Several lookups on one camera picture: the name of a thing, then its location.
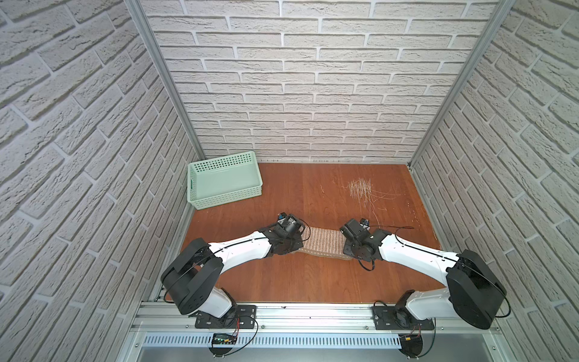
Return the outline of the pink white striped dishcloth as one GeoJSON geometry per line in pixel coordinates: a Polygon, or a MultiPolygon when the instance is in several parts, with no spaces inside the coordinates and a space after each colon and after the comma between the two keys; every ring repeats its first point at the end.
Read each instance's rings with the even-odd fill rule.
{"type": "Polygon", "coordinates": [[[344,253],[346,238],[338,230],[311,228],[302,237],[303,246],[299,252],[312,256],[351,260],[344,253]]]}

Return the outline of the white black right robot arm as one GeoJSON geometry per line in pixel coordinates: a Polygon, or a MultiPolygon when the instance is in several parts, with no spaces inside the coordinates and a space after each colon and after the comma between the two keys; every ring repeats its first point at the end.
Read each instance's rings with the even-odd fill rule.
{"type": "Polygon", "coordinates": [[[479,254],[452,253],[407,241],[395,233],[350,220],[340,228],[344,253],[362,262],[393,262],[420,272],[443,285],[421,292],[408,290],[392,310],[396,323],[411,329],[420,321],[458,318],[488,330],[507,301],[507,291],[479,254]]]}

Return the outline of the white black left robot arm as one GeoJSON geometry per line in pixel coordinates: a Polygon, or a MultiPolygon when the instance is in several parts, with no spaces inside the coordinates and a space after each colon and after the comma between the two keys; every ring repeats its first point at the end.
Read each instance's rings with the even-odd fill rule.
{"type": "Polygon", "coordinates": [[[303,230],[300,226],[287,232],[274,226],[220,243],[195,239],[163,271],[160,281],[181,314],[203,312],[214,318],[227,318],[235,302],[216,287],[221,274],[255,259],[299,250],[303,247],[303,230]]]}

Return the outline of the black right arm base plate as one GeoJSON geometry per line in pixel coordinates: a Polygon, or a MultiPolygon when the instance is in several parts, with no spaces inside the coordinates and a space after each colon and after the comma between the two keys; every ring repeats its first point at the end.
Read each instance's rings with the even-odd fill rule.
{"type": "Polygon", "coordinates": [[[382,301],[376,301],[372,305],[372,320],[376,330],[392,331],[432,331],[435,329],[431,319],[418,320],[414,318],[404,307],[389,306],[382,301]]]}

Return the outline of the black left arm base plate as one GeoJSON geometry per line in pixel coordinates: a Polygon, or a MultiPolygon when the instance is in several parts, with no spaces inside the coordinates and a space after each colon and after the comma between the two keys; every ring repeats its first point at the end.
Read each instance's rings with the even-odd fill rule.
{"type": "Polygon", "coordinates": [[[253,330],[255,327],[256,305],[235,305],[221,318],[214,317],[205,312],[196,315],[196,329],[241,329],[253,330]]]}

